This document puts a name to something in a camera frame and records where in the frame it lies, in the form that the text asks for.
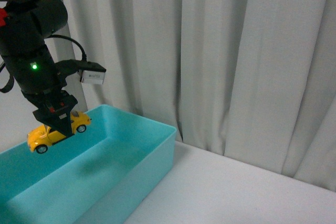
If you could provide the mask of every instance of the white table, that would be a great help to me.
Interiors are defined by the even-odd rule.
[[[336,193],[176,142],[134,223],[336,223]]]

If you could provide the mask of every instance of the toy car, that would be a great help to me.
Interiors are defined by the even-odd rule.
[[[70,119],[73,134],[75,134],[76,131],[79,133],[84,132],[86,130],[86,125],[91,123],[90,117],[83,112],[75,110],[70,112]],[[37,153],[42,154],[48,150],[48,146],[52,146],[66,139],[66,136],[49,126],[42,124],[29,132],[27,138],[27,144],[31,152],[36,151]]]

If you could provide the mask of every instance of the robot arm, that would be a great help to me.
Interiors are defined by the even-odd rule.
[[[10,80],[5,92],[13,87],[14,79],[23,96],[38,109],[36,120],[65,136],[73,135],[70,111],[77,99],[62,88],[66,77],[78,72],[81,82],[102,84],[106,69],[86,58],[55,63],[45,44],[67,23],[67,10],[61,0],[0,0],[7,1],[0,9],[0,55]]]

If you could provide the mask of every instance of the white curtain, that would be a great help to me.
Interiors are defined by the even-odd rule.
[[[83,85],[88,108],[174,125],[179,141],[336,191],[336,0],[63,1],[61,32],[108,70]]]

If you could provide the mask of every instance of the indicator light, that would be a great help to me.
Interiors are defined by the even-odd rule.
[[[30,66],[31,66],[31,68],[34,69],[34,70],[37,70],[37,69],[38,69],[38,66],[37,66],[36,62],[32,62],[32,63],[30,64]]]

